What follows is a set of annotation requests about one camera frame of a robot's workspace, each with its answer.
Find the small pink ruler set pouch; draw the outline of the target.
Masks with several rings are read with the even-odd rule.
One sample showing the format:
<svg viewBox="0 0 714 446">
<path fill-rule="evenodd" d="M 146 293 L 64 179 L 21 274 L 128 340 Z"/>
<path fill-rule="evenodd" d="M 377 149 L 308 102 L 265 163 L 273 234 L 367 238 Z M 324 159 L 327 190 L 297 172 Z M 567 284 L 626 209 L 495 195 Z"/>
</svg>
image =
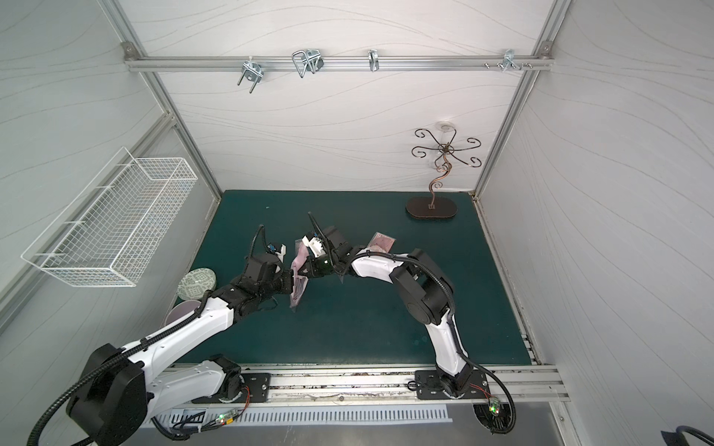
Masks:
<svg viewBox="0 0 714 446">
<path fill-rule="evenodd" d="M 394 244 L 394 238 L 381 232 L 376 232 L 366 248 L 373 252 L 390 253 Z"/>
</svg>

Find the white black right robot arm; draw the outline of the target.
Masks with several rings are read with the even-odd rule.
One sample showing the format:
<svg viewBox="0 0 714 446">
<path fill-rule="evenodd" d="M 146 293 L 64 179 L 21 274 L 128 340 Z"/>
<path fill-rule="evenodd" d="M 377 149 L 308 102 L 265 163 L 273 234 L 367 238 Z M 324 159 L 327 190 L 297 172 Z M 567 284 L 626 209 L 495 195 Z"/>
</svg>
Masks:
<svg viewBox="0 0 714 446">
<path fill-rule="evenodd" d="M 355 248 L 340 259 L 308 254 L 297 262 L 296 274 L 308 279 L 353 275 L 392 284 L 408 313 L 426 327 L 444 394 L 458 399 L 466 392 L 473 366 L 457 330 L 453 285 L 425 252 L 396 255 Z"/>
</svg>

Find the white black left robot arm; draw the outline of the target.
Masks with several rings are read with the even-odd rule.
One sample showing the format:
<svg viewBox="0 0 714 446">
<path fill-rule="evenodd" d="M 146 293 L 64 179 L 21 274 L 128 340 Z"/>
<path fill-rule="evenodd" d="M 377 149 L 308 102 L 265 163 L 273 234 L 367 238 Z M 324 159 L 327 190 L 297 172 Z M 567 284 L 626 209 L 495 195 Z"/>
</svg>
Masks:
<svg viewBox="0 0 714 446">
<path fill-rule="evenodd" d="M 66 412 L 89 440 L 120 445 L 150 418 L 188 401 L 233 403 L 247 395 L 241 367 L 218 354 L 183 372 L 165 370 L 199 344 L 223 332 L 275 295 L 288 295 L 293 272 L 282 269 L 255 281 L 242 274 L 206 291 L 191 314 L 121 349 L 95 350 L 84 383 L 70 393 Z"/>
</svg>

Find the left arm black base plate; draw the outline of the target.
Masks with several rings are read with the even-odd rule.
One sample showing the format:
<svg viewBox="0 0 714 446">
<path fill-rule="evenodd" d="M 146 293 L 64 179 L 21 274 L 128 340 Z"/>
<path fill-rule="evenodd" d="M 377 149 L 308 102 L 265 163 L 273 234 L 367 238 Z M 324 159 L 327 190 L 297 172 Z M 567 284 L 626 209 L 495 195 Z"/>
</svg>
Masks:
<svg viewBox="0 0 714 446">
<path fill-rule="evenodd" d="M 271 384 L 271 374 L 248 373 L 228 375 L 219 390 L 207 397 L 192 400 L 193 404 L 265 403 Z"/>
</svg>

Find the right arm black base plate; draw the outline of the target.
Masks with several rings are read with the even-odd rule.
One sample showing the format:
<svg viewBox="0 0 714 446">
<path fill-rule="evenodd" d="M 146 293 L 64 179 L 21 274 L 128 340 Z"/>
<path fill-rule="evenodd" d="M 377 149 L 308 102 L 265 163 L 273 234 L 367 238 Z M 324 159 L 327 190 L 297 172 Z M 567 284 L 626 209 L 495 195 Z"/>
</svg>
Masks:
<svg viewBox="0 0 714 446">
<path fill-rule="evenodd" d="M 407 382 L 407 388 L 420 401 L 487 400 L 491 397 L 486 374 L 472 370 L 466 381 L 459 380 L 439 369 L 418 370 Z"/>
</svg>

